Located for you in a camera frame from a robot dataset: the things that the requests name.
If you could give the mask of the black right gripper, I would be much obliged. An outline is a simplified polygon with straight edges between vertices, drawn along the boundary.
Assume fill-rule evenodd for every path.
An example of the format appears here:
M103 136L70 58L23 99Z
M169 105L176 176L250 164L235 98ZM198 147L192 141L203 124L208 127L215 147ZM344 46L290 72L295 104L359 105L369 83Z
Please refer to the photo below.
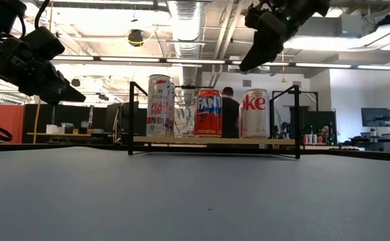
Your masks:
M245 26L254 29L253 44L239 68L247 72L273 62L291 38L315 14L315 0L260 0L248 7Z

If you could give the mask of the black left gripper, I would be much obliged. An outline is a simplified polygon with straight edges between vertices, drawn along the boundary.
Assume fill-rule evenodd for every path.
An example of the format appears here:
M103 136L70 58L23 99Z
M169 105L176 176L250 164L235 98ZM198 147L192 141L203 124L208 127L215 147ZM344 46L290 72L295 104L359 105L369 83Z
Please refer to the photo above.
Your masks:
M86 97L51 63L64 50L44 26L21 39L0 33L0 79L28 96L38 95L48 104L84 102Z

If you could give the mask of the silver Diet Coke can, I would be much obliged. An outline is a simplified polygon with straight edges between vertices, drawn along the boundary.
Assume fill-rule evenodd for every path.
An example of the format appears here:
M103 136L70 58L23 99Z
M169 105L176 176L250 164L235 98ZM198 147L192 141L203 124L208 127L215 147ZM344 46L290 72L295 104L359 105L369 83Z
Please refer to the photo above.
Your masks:
M270 99L265 89L251 89L244 94L240 112L240 133L245 139L270 136Z

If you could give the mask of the red Fanta strawberry can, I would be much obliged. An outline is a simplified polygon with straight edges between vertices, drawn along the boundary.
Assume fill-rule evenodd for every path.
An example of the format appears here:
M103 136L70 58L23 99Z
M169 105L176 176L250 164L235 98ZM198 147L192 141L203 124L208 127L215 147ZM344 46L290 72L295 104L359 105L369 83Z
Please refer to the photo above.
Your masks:
M200 90L195 104L196 137L220 138L222 135L222 97L216 89Z

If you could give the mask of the white slim Celsius can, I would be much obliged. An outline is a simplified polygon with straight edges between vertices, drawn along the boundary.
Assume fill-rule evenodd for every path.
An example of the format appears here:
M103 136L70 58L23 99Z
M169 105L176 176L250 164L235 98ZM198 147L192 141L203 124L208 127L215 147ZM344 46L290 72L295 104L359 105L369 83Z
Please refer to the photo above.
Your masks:
M173 134L175 86L162 74L149 76L146 134L170 137Z
M177 137L193 135L196 95L195 89L176 88L174 133Z

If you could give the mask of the wooden shelf with black legs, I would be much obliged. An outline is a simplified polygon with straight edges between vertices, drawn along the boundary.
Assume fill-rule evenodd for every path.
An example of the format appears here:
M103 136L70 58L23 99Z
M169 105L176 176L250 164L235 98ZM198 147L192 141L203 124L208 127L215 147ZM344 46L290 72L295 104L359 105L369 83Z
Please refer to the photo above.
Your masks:
M130 82L129 131L127 151L182 152L217 154L281 155L299 159L302 154L301 140L296 139L222 139L217 137L139 137L134 135L135 90L147 94L136 82Z

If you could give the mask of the long ceiling light strip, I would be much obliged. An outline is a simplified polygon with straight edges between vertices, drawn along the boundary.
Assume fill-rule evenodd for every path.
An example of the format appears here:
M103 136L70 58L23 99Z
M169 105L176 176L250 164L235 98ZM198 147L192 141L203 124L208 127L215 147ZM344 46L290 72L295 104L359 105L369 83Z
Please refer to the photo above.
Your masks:
M295 63L295 67L300 68L330 68L330 69L349 69L349 64L325 64L325 63Z
M229 62L229 65L240 65L242 61L236 61L232 60ZM264 64L261 64L259 66L289 66L291 63L288 62L266 62Z
M105 61L105 62L160 62L159 58L100 57L100 56L57 56L53 60L67 61Z
M358 65L358 70L379 70L379 71L390 71L390 66L386 65Z

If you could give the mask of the black partition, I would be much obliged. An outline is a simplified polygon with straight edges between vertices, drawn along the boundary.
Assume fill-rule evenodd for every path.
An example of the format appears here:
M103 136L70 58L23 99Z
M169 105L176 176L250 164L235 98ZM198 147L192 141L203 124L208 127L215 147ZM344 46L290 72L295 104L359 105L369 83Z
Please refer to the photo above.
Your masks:
M37 113L36 104L27 104L23 113L22 143L33 143L35 117ZM106 108L94 107L92 111L92 127L104 129ZM81 127L82 121L90 119L90 107L41 104L37 118L37 132L46 133L49 124L61 126L62 123L72 123L76 128Z

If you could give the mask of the wooden background table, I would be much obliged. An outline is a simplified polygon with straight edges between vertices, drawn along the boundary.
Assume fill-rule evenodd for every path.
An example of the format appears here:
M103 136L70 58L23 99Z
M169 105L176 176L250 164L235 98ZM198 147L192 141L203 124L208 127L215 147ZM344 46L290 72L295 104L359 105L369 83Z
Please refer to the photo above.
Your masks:
M49 133L26 133L26 135L31 135L31 136L48 136L48 137L77 137L77 138L88 138L88 137L106 137L106 138L111 138L114 135L112 134L107 134L107 133L88 133L88 134L49 134Z

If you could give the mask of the orange partition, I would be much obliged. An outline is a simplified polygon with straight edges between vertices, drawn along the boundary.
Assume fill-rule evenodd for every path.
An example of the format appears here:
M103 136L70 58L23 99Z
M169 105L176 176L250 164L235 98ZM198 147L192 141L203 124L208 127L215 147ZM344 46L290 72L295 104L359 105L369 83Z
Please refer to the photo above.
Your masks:
M0 104L0 127L12 134L11 144L22 142L23 113L23 105Z

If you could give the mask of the dark computer monitor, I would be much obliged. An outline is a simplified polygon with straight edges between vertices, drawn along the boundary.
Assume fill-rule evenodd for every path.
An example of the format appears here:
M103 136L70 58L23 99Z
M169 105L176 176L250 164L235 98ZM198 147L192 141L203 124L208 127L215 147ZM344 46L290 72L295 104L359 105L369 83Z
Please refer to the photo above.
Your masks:
M310 133L309 127L312 126L313 133L325 126L332 130L334 141L336 142L336 113L333 111L308 111L307 106L301 106L299 111L299 129L300 133Z

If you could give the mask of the black ceiling dome fixture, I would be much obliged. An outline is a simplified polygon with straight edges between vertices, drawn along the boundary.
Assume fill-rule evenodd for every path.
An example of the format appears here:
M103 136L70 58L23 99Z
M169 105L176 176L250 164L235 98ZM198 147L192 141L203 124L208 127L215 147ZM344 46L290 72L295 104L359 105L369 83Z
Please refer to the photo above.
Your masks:
M132 29L127 39L129 44L133 47L141 47L144 43L142 31L140 29Z

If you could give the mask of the black computer monitor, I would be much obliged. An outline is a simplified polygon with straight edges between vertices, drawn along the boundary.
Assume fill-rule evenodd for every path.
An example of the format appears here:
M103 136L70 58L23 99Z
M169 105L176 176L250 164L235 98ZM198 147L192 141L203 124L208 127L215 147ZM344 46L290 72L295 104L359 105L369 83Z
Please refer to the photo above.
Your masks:
M390 108L362 108L364 127L390 127Z

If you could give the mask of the black metal rack frame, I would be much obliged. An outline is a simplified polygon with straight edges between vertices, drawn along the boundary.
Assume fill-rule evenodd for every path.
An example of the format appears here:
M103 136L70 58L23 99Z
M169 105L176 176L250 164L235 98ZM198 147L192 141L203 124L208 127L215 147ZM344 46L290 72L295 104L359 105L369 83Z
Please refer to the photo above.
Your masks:
M294 89L272 91L271 131L276 139L293 139L295 133L295 119L298 119L298 129L302 136L312 126L308 123L308 115L319 111L319 97L317 92L300 91L298 95L299 111L295 113Z

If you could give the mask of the silver ventilation duct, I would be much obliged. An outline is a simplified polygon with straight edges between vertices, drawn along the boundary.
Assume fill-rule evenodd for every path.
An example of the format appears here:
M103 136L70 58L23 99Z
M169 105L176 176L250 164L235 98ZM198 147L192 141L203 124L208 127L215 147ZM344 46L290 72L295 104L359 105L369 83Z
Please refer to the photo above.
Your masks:
M193 42L201 41L204 3L198 1L167 1L171 14L171 25L177 58L198 59L201 45ZM180 85L195 86L197 67L182 67ZM181 90L181 100L191 102L197 96L197 90Z

